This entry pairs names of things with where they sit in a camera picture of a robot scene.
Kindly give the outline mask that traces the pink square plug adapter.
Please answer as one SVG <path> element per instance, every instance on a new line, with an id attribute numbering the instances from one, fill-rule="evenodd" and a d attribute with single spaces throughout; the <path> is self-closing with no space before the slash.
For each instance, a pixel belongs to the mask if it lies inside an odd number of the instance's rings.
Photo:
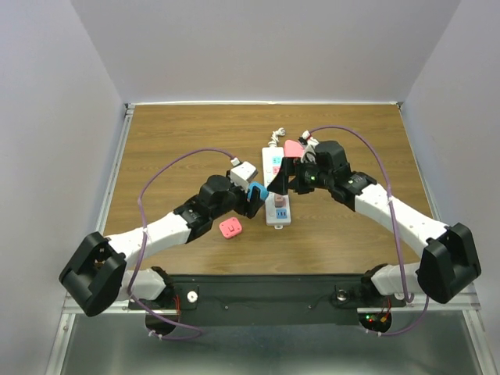
<path id="1" fill-rule="evenodd" d="M 230 239 L 242 232 L 242 225 L 236 217 L 231 217 L 219 224 L 220 233 L 224 238 Z"/>

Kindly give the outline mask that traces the white multicolour power strip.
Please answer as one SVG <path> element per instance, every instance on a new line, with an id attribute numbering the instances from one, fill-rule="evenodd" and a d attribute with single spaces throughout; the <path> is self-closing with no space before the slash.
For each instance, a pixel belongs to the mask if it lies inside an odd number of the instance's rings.
<path id="1" fill-rule="evenodd" d="M 262 149 L 262 173 L 266 189 L 279 172 L 284 149 L 265 147 Z M 281 230 L 291 224 L 290 201 L 287 195 L 277 195 L 269 191 L 265 202 L 266 225 Z"/>

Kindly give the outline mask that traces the blue square plug adapter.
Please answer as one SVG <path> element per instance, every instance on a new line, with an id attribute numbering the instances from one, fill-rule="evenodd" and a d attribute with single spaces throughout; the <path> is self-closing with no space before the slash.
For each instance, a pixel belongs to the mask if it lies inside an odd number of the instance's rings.
<path id="1" fill-rule="evenodd" d="M 254 197 L 257 197 L 261 201 L 267 200 L 269 192 L 266 187 L 258 182 L 251 182 L 248 185 L 247 190 L 247 200 L 250 202 Z"/>

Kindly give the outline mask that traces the pink triangular power strip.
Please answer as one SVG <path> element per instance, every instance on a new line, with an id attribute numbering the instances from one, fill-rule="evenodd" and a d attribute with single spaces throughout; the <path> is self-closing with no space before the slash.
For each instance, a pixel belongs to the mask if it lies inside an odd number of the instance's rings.
<path id="1" fill-rule="evenodd" d="M 301 158 L 304 155 L 304 146 L 298 142 L 293 140 L 286 140 L 284 142 L 284 157 L 287 158 Z"/>

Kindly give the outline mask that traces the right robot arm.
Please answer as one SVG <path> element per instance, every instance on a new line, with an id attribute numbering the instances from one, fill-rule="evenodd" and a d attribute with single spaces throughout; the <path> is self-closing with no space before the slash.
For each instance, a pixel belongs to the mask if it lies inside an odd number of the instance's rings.
<path id="1" fill-rule="evenodd" d="M 286 195 L 324 189 L 333 200 L 364 215 L 404 241 L 419 262 L 379 265 L 366 273 L 360 298 L 376 305 L 387 295 L 425 294 L 445 304 L 481 275 L 472 231 L 462 223 L 448 225 L 416 211 L 388 194 L 388 186 L 353 171 L 336 141 L 323 141 L 303 157 L 283 157 L 272 166 L 266 188 Z"/>

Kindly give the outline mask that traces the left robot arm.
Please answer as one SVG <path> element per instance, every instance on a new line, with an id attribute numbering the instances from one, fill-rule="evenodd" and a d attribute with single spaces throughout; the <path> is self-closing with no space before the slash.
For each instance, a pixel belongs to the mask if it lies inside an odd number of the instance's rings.
<path id="1" fill-rule="evenodd" d="M 62 269 L 59 283 L 87 316 L 133 297 L 167 307 L 173 301 L 172 286 L 157 271 L 131 267 L 200 238 L 212 229 L 214 220 L 230 211 L 254 217 L 268 194 L 259 183 L 241 187 L 229 177 L 212 175 L 196 195 L 155 222 L 108 237 L 97 231 L 87 235 Z"/>

